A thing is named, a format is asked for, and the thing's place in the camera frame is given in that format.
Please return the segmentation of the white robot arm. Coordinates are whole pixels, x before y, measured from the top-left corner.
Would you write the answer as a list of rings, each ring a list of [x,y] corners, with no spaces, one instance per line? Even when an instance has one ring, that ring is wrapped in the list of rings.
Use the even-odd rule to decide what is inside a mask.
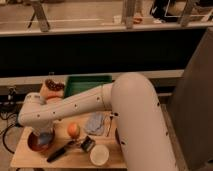
[[[56,120],[97,111],[114,115],[128,171],[179,171],[157,93],[137,72],[50,104],[29,93],[18,122],[39,135],[51,132]]]

